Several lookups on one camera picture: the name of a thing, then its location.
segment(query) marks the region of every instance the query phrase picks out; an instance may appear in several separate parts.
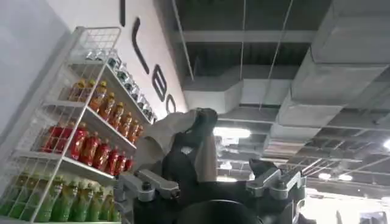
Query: fluorescent light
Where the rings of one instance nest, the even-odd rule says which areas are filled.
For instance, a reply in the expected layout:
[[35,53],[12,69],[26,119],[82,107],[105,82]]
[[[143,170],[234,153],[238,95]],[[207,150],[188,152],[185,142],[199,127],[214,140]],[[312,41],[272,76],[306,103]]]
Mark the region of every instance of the fluorescent light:
[[383,143],[383,147],[390,150],[390,139],[386,140],[385,143]]
[[215,127],[213,134],[225,138],[248,138],[250,131],[242,128]]
[[318,175],[318,178],[322,179],[322,180],[329,180],[330,177],[332,177],[329,173],[320,173]]
[[237,179],[227,176],[217,176],[218,182],[237,182]]
[[339,176],[339,180],[351,181],[352,179],[353,179],[352,176],[347,174],[341,174]]

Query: bottle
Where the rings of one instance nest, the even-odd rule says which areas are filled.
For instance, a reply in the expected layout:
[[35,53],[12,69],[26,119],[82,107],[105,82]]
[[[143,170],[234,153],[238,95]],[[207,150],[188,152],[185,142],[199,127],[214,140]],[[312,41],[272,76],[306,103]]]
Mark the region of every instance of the bottle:
[[104,199],[103,187],[99,188],[99,191],[95,192],[92,198],[90,207],[88,208],[87,222],[98,222],[100,211],[102,209]]
[[55,201],[51,214],[51,221],[67,222],[71,212],[73,202],[77,197],[78,187],[75,181],[64,186],[57,201]]
[[102,205],[102,209],[100,211],[100,220],[108,221],[111,219],[111,205],[114,203],[114,197],[112,195],[112,191],[108,193],[108,195],[105,197],[105,200]]
[[102,81],[100,85],[95,89],[91,102],[89,104],[90,108],[95,112],[99,112],[99,108],[102,105],[103,99],[107,93],[107,83]]
[[63,127],[61,123],[58,123],[57,125],[49,127],[48,131],[46,132],[45,136],[43,137],[43,146],[41,150],[43,152],[51,153],[57,144],[59,137],[62,133]]
[[62,189],[63,189],[62,176],[57,176],[54,178],[51,187],[49,189],[49,192],[46,194],[46,197],[43,200],[41,208],[39,209],[38,214],[35,218],[36,222],[50,221],[54,203],[58,199]]
[[87,87],[84,88],[83,90],[83,93],[80,97],[80,102],[85,102],[87,101],[88,99],[88,96],[90,96],[90,93],[92,93],[92,88],[93,86],[96,84],[95,80],[91,79],[88,84],[87,84]]
[[130,158],[126,158],[126,162],[124,164],[124,170],[123,171],[128,171],[132,168],[133,166],[133,156],[130,156]]
[[119,127],[119,123],[121,121],[121,117],[122,117],[123,112],[124,112],[123,103],[120,102],[117,104],[110,119],[108,120],[108,123],[110,123],[112,125],[112,127],[115,128],[115,130],[117,130]]
[[95,155],[93,157],[92,166],[98,170],[104,170],[104,167],[107,163],[108,153],[110,152],[110,146],[108,145],[108,139],[105,139],[104,142],[99,145],[96,149]]
[[18,176],[16,181],[11,181],[0,202],[0,215],[7,216],[9,214],[27,179],[28,174],[23,172]]
[[107,165],[105,167],[105,172],[114,175],[116,162],[118,160],[118,146],[115,146],[113,150],[108,154]]
[[55,152],[61,154],[65,148],[68,138],[71,136],[72,130],[74,127],[74,122],[71,121],[68,125],[63,128],[63,131],[58,139],[57,146],[55,147]]
[[76,129],[76,132],[72,138],[72,141],[69,145],[69,152],[71,158],[78,160],[80,156],[81,149],[83,147],[85,138],[87,137],[87,130],[85,129],[85,123],[81,122]]
[[85,79],[80,79],[77,83],[73,84],[68,100],[78,101],[80,96],[82,95],[82,91],[84,88],[85,88]]
[[121,125],[119,126],[119,132],[124,137],[127,137],[127,135],[129,134],[131,123],[132,123],[132,114],[128,112],[127,115],[122,116]]
[[71,221],[85,222],[88,208],[90,207],[90,203],[93,198],[93,193],[94,192],[91,183],[88,184],[86,189],[81,190],[80,197],[78,197],[74,208],[72,208],[73,215]]
[[116,161],[114,175],[117,176],[124,170],[124,166],[126,163],[126,153],[123,151],[120,156],[118,156],[118,160]]
[[103,118],[103,120],[107,121],[109,119],[114,104],[115,104],[115,94],[110,93],[99,109],[99,115]]
[[82,149],[79,161],[87,164],[88,166],[92,166],[93,163],[93,157],[95,156],[95,152],[97,147],[100,144],[100,138],[98,137],[98,132],[94,132],[93,136],[90,136],[85,141],[85,147]]

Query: plastic bottle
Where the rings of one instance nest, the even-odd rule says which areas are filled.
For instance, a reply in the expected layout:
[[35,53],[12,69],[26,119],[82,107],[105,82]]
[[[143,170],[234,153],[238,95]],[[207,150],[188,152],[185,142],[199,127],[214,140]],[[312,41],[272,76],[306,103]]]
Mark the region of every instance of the plastic bottle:
[[71,221],[85,222],[93,193],[92,184],[88,184],[86,189],[81,190],[80,197],[77,198],[76,204],[72,208],[73,215]]
[[99,112],[99,108],[102,105],[103,99],[107,93],[107,83],[102,81],[100,85],[95,89],[91,102],[89,104],[90,108],[96,112]]
[[13,180],[11,184],[8,185],[6,192],[3,194],[3,198],[0,202],[0,215],[8,215],[12,209],[12,206],[15,204],[16,199],[18,198],[22,187],[28,179],[28,174],[23,172],[18,178]]
[[74,127],[74,122],[71,121],[68,123],[68,125],[65,128],[63,128],[63,131],[58,139],[57,146],[55,147],[56,153],[61,154],[63,152],[66,142],[68,141],[68,138],[71,136],[73,127]]
[[82,95],[82,91],[84,88],[85,88],[85,79],[80,79],[77,83],[73,84],[68,100],[78,101]]
[[121,125],[119,126],[118,130],[124,137],[127,137],[129,134],[132,119],[132,114],[130,112],[128,112],[127,115],[122,116]]
[[116,161],[114,175],[117,176],[124,170],[124,166],[126,163],[126,153],[123,151],[121,155],[118,156],[118,160]]
[[124,112],[124,108],[123,108],[123,103],[120,102],[117,104],[115,110],[113,111],[110,119],[108,120],[108,123],[110,123],[112,125],[113,128],[115,128],[115,130],[118,129],[119,127],[119,124],[121,122],[121,117],[123,115],[123,112]]
[[72,141],[69,145],[69,152],[72,159],[78,160],[80,156],[81,149],[83,147],[85,138],[87,136],[87,130],[85,129],[85,123],[81,122],[76,129],[76,132],[72,138]]
[[114,197],[112,195],[112,191],[108,193],[108,195],[105,197],[105,200],[102,205],[102,209],[100,211],[100,220],[108,221],[111,219],[111,205],[114,204]]
[[99,115],[103,118],[103,120],[107,121],[110,118],[114,104],[115,94],[110,93],[99,109]]
[[104,191],[100,187],[99,191],[95,192],[94,197],[92,198],[90,207],[88,209],[87,222],[98,222],[100,211],[103,205]]
[[73,202],[77,197],[78,187],[75,181],[64,186],[57,201],[55,201],[51,214],[51,221],[67,222],[71,212]]
[[93,157],[95,156],[95,152],[99,144],[101,143],[101,140],[98,136],[98,132],[94,132],[93,136],[90,136],[85,141],[85,147],[82,149],[79,161],[87,164],[88,166],[92,166],[93,163]]
[[114,175],[115,167],[116,167],[116,162],[118,160],[118,146],[115,146],[113,150],[108,154],[108,160],[107,160],[107,165],[105,167],[105,172]]
[[61,191],[63,189],[63,180],[61,176],[54,178],[49,192],[46,194],[46,197],[43,200],[41,208],[38,211],[38,214],[35,218],[36,222],[48,222],[50,221],[53,206],[55,201],[58,199]]
[[104,142],[96,149],[92,166],[98,170],[104,170],[110,150],[111,149],[108,145],[108,139],[105,139]]

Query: orange bottle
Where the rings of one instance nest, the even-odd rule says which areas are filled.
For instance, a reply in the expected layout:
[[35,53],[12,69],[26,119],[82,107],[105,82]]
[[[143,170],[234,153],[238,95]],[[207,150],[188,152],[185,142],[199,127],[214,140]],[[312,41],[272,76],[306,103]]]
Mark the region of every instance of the orange bottle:
[[100,85],[95,89],[90,102],[90,108],[96,112],[99,112],[99,108],[102,105],[103,99],[107,93],[107,83],[102,81]]
[[84,88],[83,90],[83,93],[80,97],[80,102],[85,102],[87,99],[88,99],[88,96],[90,96],[90,93],[92,92],[92,88],[93,86],[95,85],[95,80],[91,79],[88,84],[87,84],[87,87]]
[[115,130],[117,130],[119,127],[123,112],[124,112],[123,103],[120,102],[117,104],[115,110],[113,111],[110,120],[108,120],[108,123],[110,123],[112,127],[115,128]]
[[119,132],[124,136],[127,137],[130,130],[130,125],[132,123],[132,114],[130,112],[127,113],[127,115],[122,116],[121,125],[119,126]]
[[107,121],[111,115],[115,103],[115,94],[110,93],[99,109],[99,115]]
[[80,81],[73,84],[68,100],[78,101],[82,95],[84,88],[85,88],[85,79],[80,79]]

